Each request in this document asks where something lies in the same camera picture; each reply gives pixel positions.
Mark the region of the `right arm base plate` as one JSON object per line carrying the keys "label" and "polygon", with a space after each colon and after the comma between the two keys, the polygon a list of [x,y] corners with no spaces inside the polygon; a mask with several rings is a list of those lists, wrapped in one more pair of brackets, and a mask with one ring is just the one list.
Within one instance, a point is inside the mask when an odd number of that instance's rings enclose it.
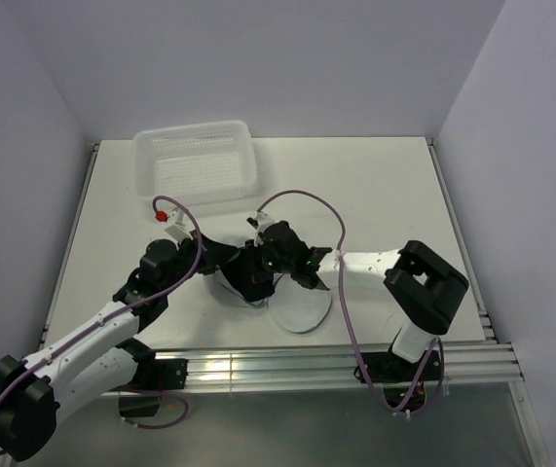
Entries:
{"label": "right arm base plate", "polygon": [[[362,359],[372,382],[381,384],[411,383],[424,361],[422,358],[416,363],[409,363],[390,351],[364,352]],[[420,380],[437,381],[443,370],[440,354],[433,350],[421,371]]]}

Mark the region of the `black bra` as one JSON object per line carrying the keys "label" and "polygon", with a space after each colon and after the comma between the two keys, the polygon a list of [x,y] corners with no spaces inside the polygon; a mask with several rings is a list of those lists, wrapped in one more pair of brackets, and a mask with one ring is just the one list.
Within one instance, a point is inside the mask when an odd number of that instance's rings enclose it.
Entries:
{"label": "black bra", "polygon": [[229,285],[248,303],[264,301],[275,293],[275,273],[256,248],[242,249],[221,272]]}

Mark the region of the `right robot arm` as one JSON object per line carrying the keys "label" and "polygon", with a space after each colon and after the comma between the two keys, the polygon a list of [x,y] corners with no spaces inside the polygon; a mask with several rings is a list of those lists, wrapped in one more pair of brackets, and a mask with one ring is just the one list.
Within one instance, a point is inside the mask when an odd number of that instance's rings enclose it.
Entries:
{"label": "right robot arm", "polygon": [[433,339],[448,333],[469,287],[461,272],[419,240],[398,250],[341,253],[307,245],[285,221],[248,241],[224,272],[249,303],[271,297],[279,274],[307,290],[334,289],[342,304],[346,286],[388,291],[406,316],[387,358],[389,372],[400,379],[411,377]]}

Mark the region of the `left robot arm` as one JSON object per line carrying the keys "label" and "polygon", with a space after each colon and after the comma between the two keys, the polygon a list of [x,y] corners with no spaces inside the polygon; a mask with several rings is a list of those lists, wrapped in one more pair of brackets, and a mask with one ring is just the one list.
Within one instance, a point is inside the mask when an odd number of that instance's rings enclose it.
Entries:
{"label": "left robot arm", "polygon": [[156,375],[153,350],[136,339],[194,274],[233,262],[239,248],[202,234],[150,242],[126,283],[95,316],[49,346],[0,359],[0,456],[37,453],[69,415],[120,386],[144,388]]}

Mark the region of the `white mesh laundry bag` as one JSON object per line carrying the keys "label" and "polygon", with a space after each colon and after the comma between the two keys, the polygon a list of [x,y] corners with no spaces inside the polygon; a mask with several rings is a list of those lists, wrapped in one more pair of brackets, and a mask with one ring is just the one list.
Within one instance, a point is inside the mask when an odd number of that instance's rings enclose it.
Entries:
{"label": "white mesh laundry bag", "polygon": [[274,277],[275,293],[265,299],[248,302],[226,280],[221,271],[207,277],[204,283],[219,304],[267,312],[285,332],[304,335],[314,331],[327,317],[332,306],[332,293],[307,290],[284,274]]}

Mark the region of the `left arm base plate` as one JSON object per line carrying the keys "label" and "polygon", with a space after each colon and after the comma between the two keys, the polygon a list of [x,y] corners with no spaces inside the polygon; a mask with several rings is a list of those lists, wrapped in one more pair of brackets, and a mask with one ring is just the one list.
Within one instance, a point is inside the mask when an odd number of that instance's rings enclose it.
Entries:
{"label": "left arm base plate", "polygon": [[148,391],[179,390],[185,387],[187,374],[187,359],[154,359],[138,364],[128,387]]}

